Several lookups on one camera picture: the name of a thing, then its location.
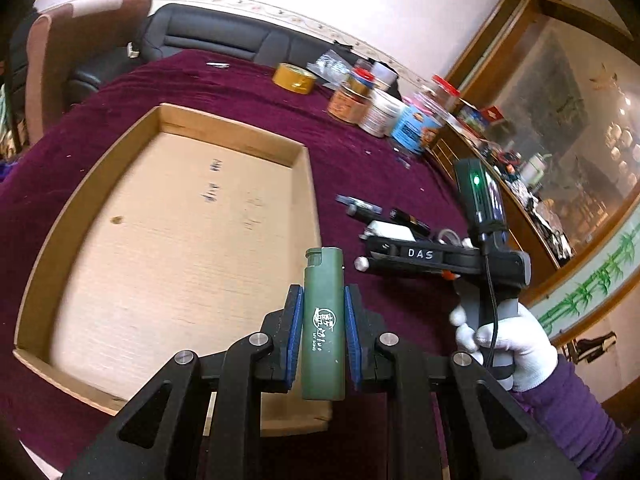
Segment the purple right sleeve forearm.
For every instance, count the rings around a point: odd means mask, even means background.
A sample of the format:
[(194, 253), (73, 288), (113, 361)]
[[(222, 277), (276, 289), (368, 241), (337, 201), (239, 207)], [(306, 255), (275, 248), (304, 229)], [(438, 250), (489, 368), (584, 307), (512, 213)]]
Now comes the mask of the purple right sleeve forearm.
[(624, 434), (564, 358), (539, 386), (512, 396), (577, 467), (595, 479), (623, 443)]

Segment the white gloved right hand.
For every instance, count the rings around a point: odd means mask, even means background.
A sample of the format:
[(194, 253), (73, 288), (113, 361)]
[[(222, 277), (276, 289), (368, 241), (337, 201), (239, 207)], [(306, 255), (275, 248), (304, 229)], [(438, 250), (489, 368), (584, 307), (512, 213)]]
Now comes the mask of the white gloved right hand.
[[(456, 329), (458, 348), (483, 364), (482, 350), (489, 349), (494, 334), (492, 325), (483, 325), (477, 330), (469, 326), (462, 304), (451, 311), (449, 322)], [(514, 392), (525, 392), (540, 386), (552, 375), (559, 362), (558, 352), (544, 329), (522, 304), (518, 305), (518, 314), (514, 318), (498, 322), (495, 350), (513, 353)]]

